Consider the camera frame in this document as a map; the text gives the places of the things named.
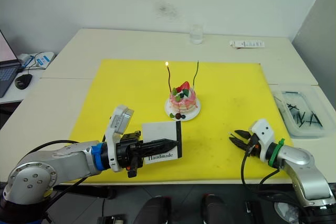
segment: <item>green zip tie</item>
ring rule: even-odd
[[[272,153],[272,156],[271,156],[271,158],[269,159],[269,162],[268,162],[268,165],[269,165],[270,167],[273,167],[273,163],[274,163],[274,161],[275,161],[275,158],[276,158],[276,156],[278,155],[279,150],[280,150],[280,148],[283,146],[283,143],[284,143],[284,142],[285,142],[285,139],[282,138],[282,139],[279,141],[279,144],[275,147],[275,149],[274,149],[274,151],[273,151],[273,153]]]

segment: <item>floor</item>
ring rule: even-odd
[[[105,202],[104,215],[123,214],[127,224],[133,223],[148,199],[158,195],[172,199],[174,224],[201,224],[199,208],[201,198],[206,193],[220,196],[232,212],[236,223],[252,223],[245,214],[246,200],[261,202],[265,223],[285,223],[277,216],[271,203],[260,200],[242,185],[118,186],[116,190],[116,198]],[[56,224],[96,224],[102,213],[102,201],[101,198],[66,194],[49,209],[49,214]]]

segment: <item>white card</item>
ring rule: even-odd
[[[166,153],[145,157],[145,164],[168,161],[182,157],[182,134],[180,121],[143,123],[142,135],[144,143],[163,138],[178,141],[178,145]]]

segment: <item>lit candle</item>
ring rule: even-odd
[[[169,76],[168,76],[169,90],[170,90],[170,92],[172,92],[172,88],[170,87],[170,71],[169,71],[169,67],[168,67],[168,61],[166,61],[166,67],[167,67],[167,69],[168,69],[168,74],[169,74]]]

